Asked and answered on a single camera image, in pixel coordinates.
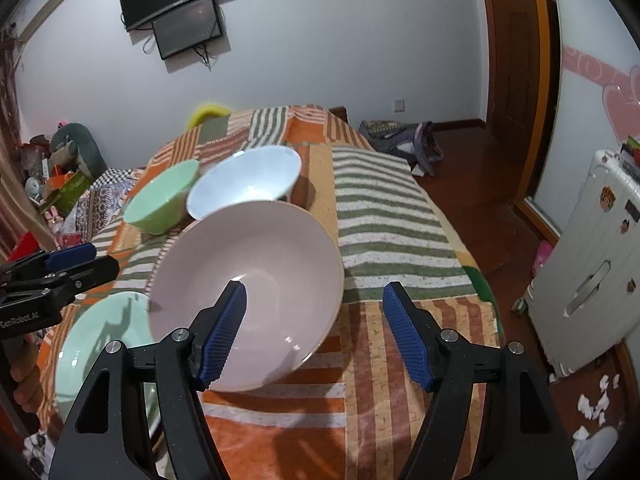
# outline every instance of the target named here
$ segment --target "patchwork bedspread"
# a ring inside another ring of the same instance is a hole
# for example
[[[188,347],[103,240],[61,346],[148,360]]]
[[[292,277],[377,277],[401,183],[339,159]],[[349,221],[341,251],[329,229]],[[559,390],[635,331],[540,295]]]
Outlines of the patchwork bedspread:
[[[374,152],[356,131],[315,106],[248,110],[208,121],[160,149],[131,194],[187,158],[213,164],[240,149],[289,144],[303,161],[292,202],[333,237],[345,268],[334,328],[303,367],[253,392],[205,392],[204,413],[231,478],[377,479],[398,476],[430,396],[410,381],[382,315],[382,287],[401,282],[442,327],[496,346],[497,324],[462,265],[470,255],[401,159]],[[99,254],[120,262],[116,282],[64,311],[40,354],[43,427],[56,433],[53,403],[58,353],[74,321],[114,292],[148,293],[166,252],[185,225],[150,237],[117,217],[95,235]],[[469,473],[484,389],[474,389],[456,477]]]

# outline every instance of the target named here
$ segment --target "metal pivot screw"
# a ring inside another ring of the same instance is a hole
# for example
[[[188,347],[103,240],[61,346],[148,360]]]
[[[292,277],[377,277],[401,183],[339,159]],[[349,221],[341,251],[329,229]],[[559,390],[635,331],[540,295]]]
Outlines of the metal pivot screw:
[[[171,339],[175,342],[179,343],[180,341],[184,341],[189,337],[189,331],[186,328],[177,328],[171,334]]]
[[[507,346],[512,354],[520,355],[524,353],[524,346],[518,341],[511,341]]]
[[[104,349],[107,351],[107,354],[115,354],[118,350],[122,348],[120,341],[109,341]]]
[[[458,340],[459,334],[455,330],[446,328],[442,332],[440,332],[440,337],[443,338],[447,343],[453,343]]]

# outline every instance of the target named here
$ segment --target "hand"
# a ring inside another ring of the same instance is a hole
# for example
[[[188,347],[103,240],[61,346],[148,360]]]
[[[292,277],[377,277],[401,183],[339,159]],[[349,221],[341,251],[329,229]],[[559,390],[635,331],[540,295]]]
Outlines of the hand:
[[[40,369],[36,366],[38,347],[33,334],[24,335],[24,344],[11,366],[11,377],[18,383],[14,391],[15,402],[27,413],[35,413],[44,395],[40,384]]]

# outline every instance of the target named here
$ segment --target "suitcase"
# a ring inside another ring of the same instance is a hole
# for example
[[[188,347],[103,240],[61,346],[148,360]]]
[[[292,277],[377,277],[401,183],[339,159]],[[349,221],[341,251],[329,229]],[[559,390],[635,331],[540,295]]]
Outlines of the suitcase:
[[[566,377],[640,322],[640,179],[596,152],[567,228],[524,301],[549,363]]]

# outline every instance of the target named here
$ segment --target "door frame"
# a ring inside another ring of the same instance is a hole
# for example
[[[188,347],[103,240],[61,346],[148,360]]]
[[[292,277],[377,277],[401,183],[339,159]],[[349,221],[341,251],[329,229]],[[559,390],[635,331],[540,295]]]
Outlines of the door frame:
[[[492,0],[484,0],[484,6],[486,7],[489,43],[489,91],[486,124],[487,131],[491,133],[495,107],[495,67],[498,60],[496,59]],[[558,241],[558,232],[532,206],[530,197],[535,193],[540,181],[556,118],[561,69],[560,25],[556,0],[536,0],[536,10],[540,41],[538,98],[529,150],[514,198],[514,206],[546,240],[555,245]]]

